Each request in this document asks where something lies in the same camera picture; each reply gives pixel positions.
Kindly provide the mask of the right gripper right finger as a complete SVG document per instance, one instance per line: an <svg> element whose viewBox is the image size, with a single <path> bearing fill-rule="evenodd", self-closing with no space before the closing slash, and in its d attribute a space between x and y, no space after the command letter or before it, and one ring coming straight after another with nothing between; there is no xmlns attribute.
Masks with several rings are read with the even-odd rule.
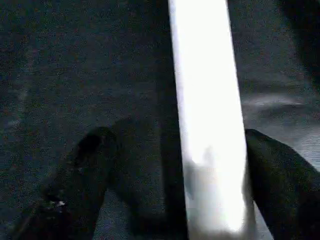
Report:
<svg viewBox="0 0 320 240"><path fill-rule="evenodd" d="M246 129L253 199L275 240L320 238L320 173L290 146Z"/></svg>

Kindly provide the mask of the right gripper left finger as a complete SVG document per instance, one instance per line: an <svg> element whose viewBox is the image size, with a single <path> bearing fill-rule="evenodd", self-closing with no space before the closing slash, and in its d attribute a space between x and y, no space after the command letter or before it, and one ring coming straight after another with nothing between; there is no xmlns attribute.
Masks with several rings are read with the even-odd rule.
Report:
<svg viewBox="0 0 320 240"><path fill-rule="evenodd" d="M108 127L86 134L38 188L10 239L91 240L119 151Z"/></svg>

